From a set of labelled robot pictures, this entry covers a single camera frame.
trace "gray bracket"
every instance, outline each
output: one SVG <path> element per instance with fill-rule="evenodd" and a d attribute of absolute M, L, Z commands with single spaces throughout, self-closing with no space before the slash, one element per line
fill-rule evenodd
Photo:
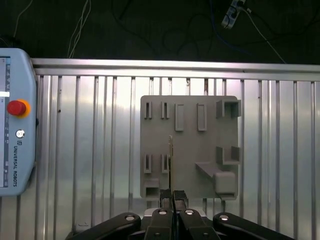
<path fill-rule="evenodd" d="M 230 116 L 237 118 L 241 116 L 240 100 L 220 100 L 216 103 L 216 118 L 224 118 Z"/>

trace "white cable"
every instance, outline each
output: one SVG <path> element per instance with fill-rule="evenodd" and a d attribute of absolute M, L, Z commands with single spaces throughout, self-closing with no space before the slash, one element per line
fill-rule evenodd
<path fill-rule="evenodd" d="M 75 26 L 75 29 L 74 29 L 74 31 L 73 31 L 73 34 L 72 34 L 72 36 L 71 36 L 71 38 L 70 38 L 70 43 L 69 43 L 69 48 L 68 48 L 68 54 L 67 54 L 67 57 L 68 57 L 68 58 L 71 58 L 71 56 L 72 56 L 72 53 L 70 53 L 71 42 L 72 42 L 72 38 L 74 37 L 74 35 L 75 35 L 76 31 L 77 31 L 77 28 L 78 28 L 79 23 L 80 23 L 80 30 L 79 30 L 78 34 L 75 36 L 75 38 L 74 38 L 73 45 L 76 44 L 77 38 L 79 37 L 79 33 L 81 32 L 81 28 L 82 28 L 82 25 L 83 25 L 83 19 L 84 19 L 84 13 L 85 13 L 85 10 L 86 10 L 86 8 L 87 8 L 88 1 L 89 1 L 89 0 L 86 0 L 85 4 L 84 4 L 84 6 L 83 6 L 82 13 L 81 13 L 81 17 L 79 18 L 79 20 L 78 20 L 78 22 L 77 22 L 77 24 L 76 24 L 76 26 Z"/>
<path fill-rule="evenodd" d="M 4 42 L 4 44 L 5 44 L 7 47 L 9 47 L 8 43 L 7 43 L 2 37 L 0 37 L 0 40 L 1 40 L 2 42 Z"/>
<path fill-rule="evenodd" d="M 77 44 L 78 44 L 78 42 L 79 42 L 79 40 L 80 40 L 80 36 L 81 36 L 82 29 L 84 28 L 84 25 L 85 25 L 85 23 L 86 23 L 86 21 L 87 21 L 87 19 L 88 19 L 88 16 L 89 16 L 90 12 L 91 12 L 91 0 L 89 0 L 89 11 L 88 11 L 88 13 L 86 14 L 85 19 L 84 19 L 83 23 L 81 24 L 80 30 L 79 30 L 77 36 L 76 36 L 75 39 L 74 39 L 74 47 L 73 47 L 73 49 L 72 49 L 72 51 L 71 51 L 71 58 L 74 57 L 75 49 L 76 49 L 76 46 L 77 46 Z"/>
<path fill-rule="evenodd" d="M 86 14 L 86 16 L 85 16 L 85 18 L 84 18 L 84 14 L 85 14 L 85 11 L 86 11 L 86 9 L 87 9 L 88 3 L 89 3 L 89 10 L 88 10 L 88 13 Z M 88 16 L 89 16 L 90 12 L 91 12 L 91 0 L 86 0 L 85 4 L 84 4 L 84 6 L 83 6 L 82 15 L 81 15 L 81 17 L 80 17 L 80 19 L 79 19 L 76 27 L 75 27 L 75 30 L 74 30 L 74 32 L 73 32 L 73 34 L 72 34 L 72 36 L 71 36 L 71 39 L 70 39 L 69 50 L 68 50 L 68 58 L 73 58 L 73 57 L 74 57 L 76 46 L 77 46 L 77 44 L 78 44 L 78 42 L 79 42 L 79 40 L 80 40 L 82 28 L 83 28 L 84 25 L 86 24 L 86 21 L 87 21 L 87 19 L 88 19 Z M 69 54 L 72 37 L 75 35 L 79 23 L 80 23 L 79 32 L 77 33 L 77 35 L 76 35 L 75 38 L 74 38 L 73 48 L 72 48 L 72 50 L 71 50 L 71 52 L 70 52 L 70 54 Z"/>
<path fill-rule="evenodd" d="M 253 26 L 255 27 L 255 29 L 258 31 L 258 33 L 261 35 L 261 37 L 263 37 L 263 39 L 269 44 L 269 46 L 272 48 L 272 50 L 275 52 L 275 54 L 277 54 L 277 56 L 281 59 L 281 61 L 284 64 L 287 64 L 286 61 L 280 56 L 280 54 L 277 52 L 277 50 L 275 50 L 275 48 L 271 45 L 271 43 L 266 39 L 266 37 L 260 32 L 259 28 L 256 26 L 254 20 L 252 19 L 251 15 L 249 14 L 249 12 L 247 10 L 245 10 L 243 7 L 241 8 L 241 10 L 243 12 L 245 12 L 245 14 L 249 17 L 250 21 L 252 22 Z"/>
<path fill-rule="evenodd" d="M 28 8 L 31 6 L 31 4 L 32 4 L 33 1 L 34 1 L 34 0 L 31 0 L 31 1 L 29 2 L 28 6 L 26 6 L 25 9 L 23 9 L 23 10 L 19 13 L 19 15 L 18 15 L 18 17 L 17 17 L 17 19 L 16 19 L 16 23 L 15 23 L 15 29 L 14 29 L 14 34 L 13 34 L 13 37 L 14 37 L 14 38 L 16 37 L 16 34 L 17 34 L 19 19 L 20 19 L 21 15 L 24 14 L 24 12 L 28 10 Z"/>

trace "cable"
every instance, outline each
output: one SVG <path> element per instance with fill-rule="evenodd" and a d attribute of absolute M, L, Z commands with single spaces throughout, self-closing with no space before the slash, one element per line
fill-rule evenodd
<path fill-rule="evenodd" d="M 135 33 L 134 31 L 129 30 L 125 25 L 122 24 L 122 22 L 116 17 L 116 14 L 114 12 L 114 0 L 111 0 L 111 14 L 115 20 L 115 22 L 127 33 L 130 33 L 131 35 L 139 38 L 142 40 L 153 52 L 155 56 L 158 56 L 157 51 L 151 46 L 151 44 L 146 40 L 143 36 L 140 36 L 139 34 Z"/>
<path fill-rule="evenodd" d="M 267 23 L 267 21 L 265 19 L 263 19 L 260 15 L 258 15 L 256 12 L 252 12 L 251 15 L 260 19 L 260 21 L 274 35 L 277 35 L 277 36 L 299 36 L 299 35 L 303 34 L 306 31 L 306 29 L 308 29 L 310 26 L 314 25 L 315 23 L 320 22 L 320 20 L 314 21 L 318 15 L 319 10 L 320 10 L 320 7 L 316 10 L 315 15 L 312 17 L 312 19 L 309 21 L 309 23 L 302 29 L 301 32 L 285 32 L 285 33 L 277 32 L 274 29 L 272 29 L 272 27 Z"/>
<path fill-rule="evenodd" d="M 0 37 L 0 40 L 1 40 L 2 42 L 4 42 L 4 44 L 7 46 L 7 48 L 9 47 L 8 43 L 7 43 L 2 37 Z"/>
<path fill-rule="evenodd" d="M 269 38 L 267 39 L 269 42 L 274 42 L 283 38 L 287 38 L 289 36 L 295 35 L 295 36 L 301 36 L 303 34 L 305 34 L 313 25 L 320 23 L 320 20 L 312 22 L 308 27 L 306 27 L 302 32 L 300 33 L 295 33 L 295 34 L 288 34 L 288 35 L 279 35 L 273 38 Z M 262 43 L 266 43 L 266 40 L 259 40 L 259 41 L 250 41 L 250 42 L 244 42 L 244 43 L 239 43 L 236 44 L 236 46 L 245 46 L 245 45 L 251 45 L 251 44 L 262 44 Z"/>
<path fill-rule="evenodd" d="M 236 16 L 238 15 L 238 9 L 232 5 L 230 5 L 230 8 L 234 9 L 234 12 L 231 14 L 231 17 L 233 17 L 235 19 Z"/>
<path fill-rule="evenodd" d="M 89 4 L 89 10 L 88 10 L 88 12 L 87 12 L 87 14 L 86 14 L 86 16 L 85 16 L 85 18 L 84 18 L 84 14 L 85 14 L 85 11 L 86 11 L 86 9 L 87 9 L 87 5 L 88 5 L 88 4 Z M 68 54 L 67 54 L 67 57 L 68 57 L 69 59 L 74 57 L 76 46 L 77 46 L 77 44 L 78 44 L 78 42 L 79 42 L 79 40 L 80 40 L 81 31 L 82 31 L 84 25 L 86 24 L 86 21 L 87 21 L 87 19 L 88 19 L 88 16 L 89 16 L 90 12 L 91 12 L 91 0 L 86 0 L 85 4 L 84 4 L 84 6 L 83 6 L 83 9 L 82 9 L 81 17 L 79 18 L 79 20 L 78 20 L 78 22 L 77 22 L 77 24 L 76 24 L 76 26 L 75 26 L 75 29 L 74 29 L 74 31 L 73 31 L 73 34 L 72 34 L 71 39 L 70 39 L 70 42 L 69 42 L 69 48 L 68 48 Z M 79 32 L 77 33 L 77 35 L 76 35 L 75 38 L 74 38 L 73 48 L 72 48 L 72 50 L 71 50 L 71 52 L 70 52 L 70 47 L 71 47 L 72 38 L 74 37 L 74 35 L 75 35 L 76 31 L 77 31 L 77 28 L 78 28 L 78 26 L 79 26 L 79 23 L 80 23 Z"/>
<path fill-rule="evenodd" d="M 216 23 L 215 23 L 215 16 L 214 16 L 214 11 L 213 11 L 213 7 L 212 7 L 212 0 L 209 0 L 209 3 L 210 3 L 210 12 L 211 12 L 211 23 L 212 23 L 212 28 L 217 36 L 217 38 L 223 42 L 225 45 L 227 45 L 229 48 L 233 49 L 233 50 L 236 50 L 238 52 L 241 52 L 241 53 L 244 53 L 244 54 L 247 54 L 247 55 L 251 55 L 249 52 L 247 52 L 246 50 L 244 49 L 241 49 L 239 47 L 236 47 L 234 45 L 231 45 L 230 43 L 228 43 L 226 40 L 224 40 L 220 34 L 218 33 L 217 29 L 216 29 Z"/>
<path fill-rule="evenodd" d="M 228 18 L 228 23 L 227 25 L 225 25 L 223 29 L 227 29 L 227 27 L 229 27 L 229 24 L 230 24 L 230 17 L 228 16 L 228 14 L 225 14 L 225 16 Z"/>
<path fill-rule="evenodd" d="M 81 27 L 80 27 L 80 30 L 79 30 L 78 34 L 75 36 L 74 41 L 73 41 L 74 46 L 73 46 L 73 49 L 72 49 L 72 51 L 70 53 L 71 58 L 74 57 L 75 48 L 76 48 L 76 46 L 77 46 L 77 44 L 78 44 L 78 42 L 80 40 L 82 29 L 84 28 L 84 25 L 85 25 L 85 23 L 86 23 L 86 21 L 88 19 L 88 16 L 89 16 L 90 12 L 91 12 L 91 0 L 89 0 L 89 10 L 88 10 L 88 13 L 85 16 L 84 21 L 83 21 L 83 14 L 85 13 L 85 11 L 82 12 L 82 18 L 81 18 L 81 21 L 80 21 L 80 26 Z"/>
<path fill-rule="evenodd" d="M 191 28 L 191 25 L 193 23 L 193 21 L 197 18 L 197 17 L 202 17 L 206 20 L 209 21 L 209 24 L 210 24 L 210 30 L 212 31 L 212 27 L 211 27 L 211 18 L 208 17 L 207 15 L 203 14 L 203 13 L 197 13 L 197 14 L 194 14 L 192 15 L 189 20 L 188 20 L 188 23 L 187 23 L 187 27 L 186 27 L 186 30 L 182 30 L 181 28 L 177 28 L 177 27 L 174 27 L 174 28 L 170 28 L 169 30 L 167 30 L 166 32 L 164 32 L 164 34 L 162 35 L 162 38 L 161 38 L 161 42 L 162 42 L 162 46 L 168 51 L 168 52 L 175 52 L 176 55 L 179 55 L 180 52 L 182 51 L 182 49 L 187 46 L 188 44 L 193 44 L 195 46 L 195 50 L 196 50 L 196 54 L 197 54 L 197 57 L 198 59 L 200 58 L 200 50 L 199 50 L 199 46 L 198 46 L 198 43 L 195 39 L 195 37 L 190 34 L 190 28 Z M 166 38 L 167 38 L 167 35 L 170 34 L 170 33 L 176 33 L 176 32 L 182 32 L 184 34 L 184 41 L 183 43 L 181 44 L 180 47 L 178 47 L 177 50 L 171 50 L 167 47 L 166 45 Z M 210 42 L 209 44 L 209 47 L 208 47 L 208 50 L 207 52 L 211 49 L 211 45 L 212 45 L 212 42 Z"/>
<path fill-rule="evenodd" d="M 32 4 L 33 1 L 34 1 L 34 0 L 31 0 L 31 1 L 29 2 L 29 4 L 25 7 L 25 9 L 23 9 L 23 10 L 19 13 L 18 17 L 16 18 L 15 29 L 14 29 L 14 34 L 13 34 L 13 37 L 14 37 L 14 38 L 15 38 L 16 35 L 17 35 L 18 24 L 19 24 L 19 19 L 20 19 L 21 15 L 24 14 L 24 12 L 28 10 L 28 8 L 31 6 L 31 4 Z"/>
<path fill-rule="evenodd" d="M 126 2 L 126 5 L 124 6 L 120 16 L 119 16 L 119 20 L 122 20 L 124 18 L 124 15 L 126 14 L 126 12 L 128 11 L 130 5 L 132 4 L 133 0 L 128 0 Z"/>
<path fill-rule="evenodd" d="M 263 39 L 269 44 L 269 46 L 272 48 L 272 50 L 275 52 L 275 54 L 277 54 L 277 56 L 281 59 L 281 61 L 284 64 L 287 64 L 286 61 L 280 56 L 280 54 L 277 52 L 277 50 L 271 45 L 271 43 L 266 39 L 266 37 L 260 32 L 259 28 L 256 26 L 254 20 L 252 19 L 250 13 L 245 10 L 244 8 L 241 8 L 241 10 L 243 12 L 245 12 L 245 14 L 249 17 L 250 21 L 252 22 L 253 26 L 255 27 L 255 29 L 258 31 L 258 33 L 261 35 L 261 37 L 263 37 Z"/>

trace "dark floor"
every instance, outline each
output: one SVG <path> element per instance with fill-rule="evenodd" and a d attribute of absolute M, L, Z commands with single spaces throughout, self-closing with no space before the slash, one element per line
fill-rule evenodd
<path fill-rule="evenodd" d="M 231 0 L 212 0 L 216 28 L 224 39 L 249 54 L 226 46 L 213 33 L 208 0 L 132 0 L 122 14 L 127 1 L 91 0 L 74 58 L 281 63 L 243 12 L 231 30 L 221 27 Z M 17 16 L 29 2 L 0 3 L 0 36 L 9 45 Z M 15 46 L 33 58 L 67 58 L 85 2 L 33 0 L 20 18 Z M 320 64 L 320 1 L 246 2 L 273 29 L 274 33 L 258 17 L 253 18 L 287 63 Z"/>

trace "screw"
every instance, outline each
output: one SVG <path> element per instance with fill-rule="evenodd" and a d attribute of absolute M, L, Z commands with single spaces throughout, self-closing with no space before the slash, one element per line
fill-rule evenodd
<path fill-rule="evenodd" d="M 222 221 L 228 221 L 229 217 L 228 217 L 227 215 L 221 215 L 221 216 L 220 216 L 220 219 L 221 219 Z"/>
<path fill-rule="evenodd" d="M 132 216 L 132 215 L 129 215 L 129 216 L 126 216 L 126 217 L 125 217 L 125 220 L 127 220 L 127 221 L 133 221 L 133 220 L 135 220 L 135 217 Z"/>
<path fill-rule="evenodd" d="M 188 209 L 188 210 L 185 210 L 185 213 L 186 213 L 187 215 L 192 215 L 192 214 L 194 214 L 194 211 Z"/>
<path fill-rule="evenodd" d="M 166 215 L 166 214 L 167 214 L 167 211 L 166 211 L 166 210 L 160 210 L 160 211 L 159 211 L 159 214 L 160 214 L 160 215 Z"/>

